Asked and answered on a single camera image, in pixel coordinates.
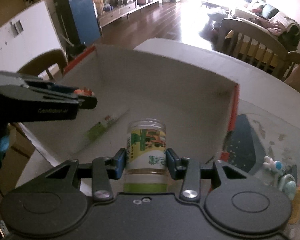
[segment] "plastic jar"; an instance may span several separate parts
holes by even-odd
[[[166,127],[156,119],[131,122],[128,127],[124,191],[167,191]]]

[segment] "wooden chair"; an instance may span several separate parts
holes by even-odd
[[[234,33],[231,38],[230,44],[227,45],[225,44],[226,36],[231,30],[233,30]],[[238,42],[239,33],[241,33],[241,38]],[[240,51],[243,45],[244,36],[249,37],[249,42],[244,50],[243,55],[241,55]],[[250,50],[252,40],[257,41],[258,44],[256,45],[252,56],[249,56],[248,52]],[[261,58],[257,60],[255,57],[259,50],[260,44],[263,44],[265,46],[265,49],[262,52]],[[272,53],[267,62],[264,63],[263,59],[265,57],[267,49],[271,50]],[[219,29],[216,51],[238,58],[251,65],[255,65],[257,68],[263,69],[264,71],[271,73],[271,75],[279,79],[282,79],[283,75],[289,67],[288,63],[286,62],[288,51],[279,41],[277,41],[266,32],[262,31],[258,27],[237,19],[227,18],[222,20],[221,27]],[[271,72],[272,69],[270,67],[270,63],[274,55],[277,56],[278,64]]]
[[[66,56],[61,49],[53,49],[40,54],[36,58],[25,64],[18,73],[37,76],[43,71],[47,72],[49,79],[53,80],[53,76],[49,71],[49,67],[58,64],[58,67],[63,74],[63,69],[67,66]]]
[[[294,69],[295,65],[300,64],[300,53],[297,53],[295,51],[290,51],[287,56],[287,61],[289,63],[290,69],[287,74],[287,77],[290,76],[292,70]]]

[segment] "tv stand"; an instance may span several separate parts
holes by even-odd
[[[154,4],[156,2],[158,3],[159,0],[152,0],[152,2],[146,3],[146,4],[138,4],[137,0],[133,0],[132,3],[117,6],[112,11],[105,12],[104,14],[99,15],[97,17],[97,20],[99,23],[101,35],[103,34],[102,28],[104,26],[106,26],[109,23],[111,23],[121,17],[124,17],[124,16],[127,16],[127,19],[129,19],[129,14],[131,14],[137,10],[141,10],[142,8],[144,8],[150,4]]]

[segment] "drawer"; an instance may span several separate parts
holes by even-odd
[[[107,25],[109,22],[112,22],[114,19],[120,17],[119,10],[114,10],[112,12],[108,12],[105,15],[102,15],[98,18],[100,27]]]
[[[126,5],[126,6],[119,9],[120,15],[124,15],[124,14],[128,13],[129,11],[132,11],[135,8],[136,8],[136,2],[128,4],[128,5]]]

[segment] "white cabinet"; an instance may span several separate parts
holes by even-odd
[[[45,1],[22,11],[0,27],[0,70],[17,72],[51,49],[61,49]]]
[[[23,37],[13,28],[10,22],[0,28],[0,70],[16,72],[32,57],[25,49]]]

